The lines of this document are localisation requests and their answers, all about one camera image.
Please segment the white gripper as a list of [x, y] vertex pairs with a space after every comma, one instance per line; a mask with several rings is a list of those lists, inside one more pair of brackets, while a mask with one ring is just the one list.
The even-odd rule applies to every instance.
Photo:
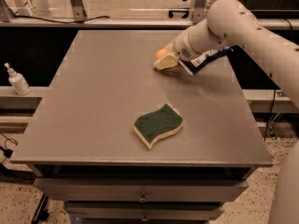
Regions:
[[191, 61], [210, 48], [210, 32], [204, 27], [190, 27], [182, 31], [177, 38], [167, 44], [165, 49], [173, 50], [160, 54], [153, 66], [158, 70], [173, 68], [178, 65], [178, 60]]

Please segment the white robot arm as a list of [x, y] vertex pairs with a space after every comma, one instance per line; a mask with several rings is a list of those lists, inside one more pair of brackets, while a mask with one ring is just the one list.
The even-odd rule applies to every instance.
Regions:
[[[272, 33], [237, 0], [217, 0], [206, 18], [181, 32], [156, 54], [159, 70], [191, 61], [213, 49], [238, 45], [299, 107], [299, 49]], [[268, 224], [299, 223], [299, 142], [280, 168]]]

